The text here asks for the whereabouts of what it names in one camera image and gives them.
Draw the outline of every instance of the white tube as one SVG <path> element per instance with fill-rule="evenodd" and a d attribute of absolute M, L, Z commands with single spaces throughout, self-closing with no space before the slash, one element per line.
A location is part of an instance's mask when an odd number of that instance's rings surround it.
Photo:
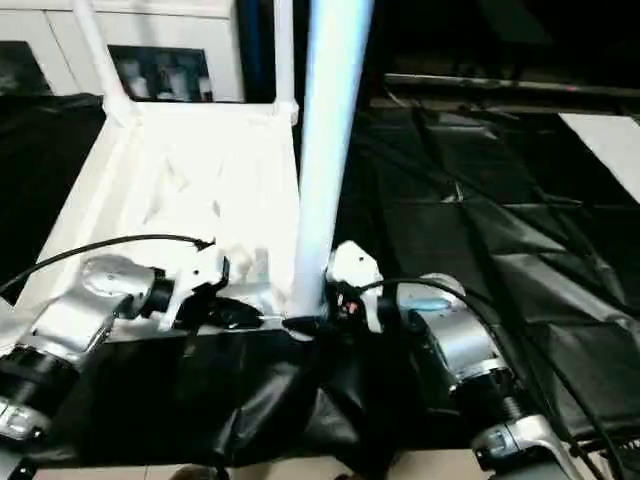
<path fill-rule="evenodd" d="M 291 315 L 321 309 L 372 9 L 373 0 L 313 1 Z"/>
<path fill-rule="evenodd" d="M 98 78 L 100 78 L 104 92 L 105 111 L 113 114 L 122 123 L 131 114 L 133 103 L 122 88 L 116 66 L 100 34 L 93 6 L 90 0 L 73 0 L 73 11 L 93 57 Z"/>
<path fill-rule="evenodd" d="M 298 119 L 293 72 L 293 0 L 275 0 L 273 9 L 276 61 L 276 108 Z"/>

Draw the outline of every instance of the black cable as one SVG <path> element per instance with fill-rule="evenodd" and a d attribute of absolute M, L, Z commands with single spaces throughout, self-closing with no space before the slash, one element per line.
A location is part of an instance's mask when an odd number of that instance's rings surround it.
<path fill-rule="evenodd" d="M 480 309 L 478 309 L 478 307 L 476 307 L 475 305 L 470 303 L 469 300 L 467 298 L 465 298 L 464 294 L 462 294 L 460 292 L 457 292 L 456 290 L 454 290 L 454 289 L 452 289 L 450 287 L 447 287 L 446 285 L 442 285 L 440 282 L 438 282 L 436 280 L 431 280 L 431 279 L 428 279 L 428 278 L 387 278 L 387 279 L 384 279 L 384 280 L 379 280 L 377 282 L 369 283 L 369 284 L 364 285 L 362 287 L 358 287 L 356 290 L 360 294 L 362 294 L 363 292 L 365 292 L 367 290 L 371 290 L 373 288 L 385 287 L 385 286 L 391 286 L 391 285 L 398 285 L 400 283 L 411 283 L 411 284 L 417 284 L 417 285 L 425 285 L 425 286 L 428 286 L 428 287 L 437 288 L 439 290 L 442 290 L 443 292 L 446 292 L 446 293 L 454 296 L 455 298 L 460 300 L 462 303 L 464 303 L 465 306 L 469 310 L 471 310 L 471 312 L 473 312 L 478 317 L 478 319 L 485 326 L 487 326 L 487 328 L 489 328 L 493 332 L 492 324 L 486 319 L 485 315 L 480 311 Z M 486 306 L 491 308 L 496 314 L 498 313 L 496 307 L 493 305 L 493 302 L 491 302 L 491 300 L 487 299 L 484 295 L 479 294 L 478 292 L 475 292 L 474 290 L 467 289 L 467 288 L 465 288 L 465 291 L 469 296 L 477 298 L 478 300 L 483 302 Z M 622 460 L 620 459 L 620 456 L 618 455 L 618 451 L 616 449 L 616 446 L 614 445 L 613 441 L 611 440 L 611 437 L 607 433 L 607 431 L 604 428 L 604 426 L 603 426 L 602 422 L 600 421 L 600 419 L 598 419 L 598 417 L 593 412 L 593 410 L 591 410 L 591 407 L 589 407 L 589 405 L 586 403 L 586 401 L 582 397 L 582 394 L 580 392 L 578 392 L 576 389 L 573 388 L 573 385 L 571 384 L 571 381 L 566 376 L 566 374 L 562 371 L 562 369 L 558 366 L 558 364 L 549 355 L 547 355 L 547 353 L 544 350 L 542 350 L 540 348 L 540 346 L 537 344 L 537 342 L 528 333 L 525 333 L 524 331 L 518 331 L 517 335 L 520 335 L 523 339 L 525 339 L 527 341 L 527 343 L 529 343 L 529 345 L 536 351 L 538 356 L 542 360 L 544 360 L 545 363 L 547 363 L 547 365 L 551 368 L 551 370 L 556 375 L 558 380 L 560 380 L 560 383 L 567 390 L 569 395 L 571 395 L 571 397 L 574 399 L 574 401 L 578 404 L 578 406 L 582 410 L 582 413 L 585 415 L 585 417 L 587 417 L 587 419 L 591 423 L 591 426 L 596 431 L 597 435 L 600 437 L 600 439 L 602 440 L 603 444 L 605 445 L 605 449 L 607 451 L 607 454 L 609 455 L 609 459 L 608 460 L 609 460 L 609 464 L 611 465 L 611 471 L 612 471 L 612 474 L 613 474 L 614 478 L 616 480 L 625 480 L 624 470 L 623 470 L 623 467 L 622 467 Z M 598 473 L 600 475 L 595 474 L 595 472 L 592 470 L 592 473 L 594 473 L 596 478 L 598 478 L 599 480 L 601 478 L 604 478 L 602 473 L 599 470 L 597 470 L 597 468 L 595 467 L 593 462 L 591 462 L 589 460 L 588 462 L 585 461 L 585 464 L 587 465 L 587 467 L 590 470 L 591 470 L 591 466 L 593 466 L 594 469 L 596 471 L 598 471 Z"/>
<path fill-rule="evenodd" d="M 205 242 L 204 240 L 200 240 L 199 238 L 188 237 L 185 235 L 171 235 L 164 233 L 149 233 L 144 235 L 126 235 L 123 237 L 110 238 L 109 240 L 103 240 L 101 242 L 90 243 L 88 245 L 84 245 L 82 247 L 74 248 L 72 250 L 67 250 L 65 252 L 54 255 L 51 258 L 47 258 L 41 262 L 32 265 L 31 267 L 23 270 L 13 278 L 7 280 L 2 285 L 0 285 L 0 295 L 3 294 L 7 289 L 19 283 L 22 280 L 25 280 L 29 277 L 29 275 L 37 272 L 38 270 L 42 270 L 45 267 L 53 263 L 60 262 L 62 260 L 66 260 L 69 257 L 73 257 L 74 255 L 80 255 L 85 252 L 90 252 L 92 250 L 97 250 L 103 247 L 109 247 L 112 245 L 118 245 L 121 243 L 130 243 L 130 242 L 138 242 L 141 240 L 172 240 L 174 242 L 186 242 L 192 243 L 196 246 L 198 250 L 203 250 L 210 245 L 215 244 L 215 241 Z"/>

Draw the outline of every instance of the black tarp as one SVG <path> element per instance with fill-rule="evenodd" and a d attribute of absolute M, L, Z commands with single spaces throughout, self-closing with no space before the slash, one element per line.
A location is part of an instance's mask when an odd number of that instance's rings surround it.
<path fill-rule="evenodd" d="M 0 96 L 2 278 L 38 258 L 102 128 L 100 105 L 91 95 Z M 14 302 L 21 289 L 3 296 Z"/>
<path fill-rule="evenodd" d="M 507 330 L 537 339 L 605 425 L 631 437 L 640 357 L 619 324 L 632 328 L 628 313 L 640 307 L 638 218 L 556 116 L 377 110 L 355 122 L 335 241 L 355 240 L 385 276 L 448 273 L 490 297 L 517 370 L 558 424 L 593 437 L 546 364 Z M 468 444 L 435 377 L 418 375 L 398 338 L 185 342 L 103 346 L 33 457 L 246 465 L 328 454 L 374 476 L 403 450 Z"/>

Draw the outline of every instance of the white plastic part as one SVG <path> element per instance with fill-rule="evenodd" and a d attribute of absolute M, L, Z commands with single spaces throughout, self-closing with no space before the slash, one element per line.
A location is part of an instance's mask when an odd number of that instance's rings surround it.
<path fill-rule="evenodd" d="M 363 287 L 369 283 L 382 280 L 378 262 L 352 241 L 340 244 L 331 254 L 327 267 L 327 280 L 346 282 L 353 287 Z M 372 288 L 362 294 L 367 314 L 367 326 L 374 333 L 382 333 L 382 325 L 378 319 L 378 297 L 382 295 L 382 287 Z"/>
<path fill-rule="evenodd" d="M 293 315 L 321 307 L 372 10 L 373 0 L 312 5 Z"/>
<path fill-rule="evenodd" d="M 103 108 L 108 115 L 113 115 L 124 125 L 131 120 L 135 104 L 129 100 L 122 87 L 116 66 L 100 34 L 93 7 L 89 0 L 73 0 L 73 11 L 87 41 L 100 78 L 104 92 Z"/>

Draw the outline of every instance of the floor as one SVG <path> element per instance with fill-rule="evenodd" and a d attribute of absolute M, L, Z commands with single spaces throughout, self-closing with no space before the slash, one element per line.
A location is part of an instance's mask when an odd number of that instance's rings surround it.
<path fill-rule="evenodd" d="M 606 476 L 604 462 L 592 457 Z M 581 462 L 576 462 L 585 480 L 593 476 Z M 180 465 L 94 468 L 77 470 L 43 470 L 36 480 L 169 480 Z M 230 472 L 232 480 L 333 480 L 349 469 L 329 457 L 283 460 L 239 468 Z M 392 468 L 389 480 L 486 480 L 470 450 L 439 450 L 405 454 Z"/>

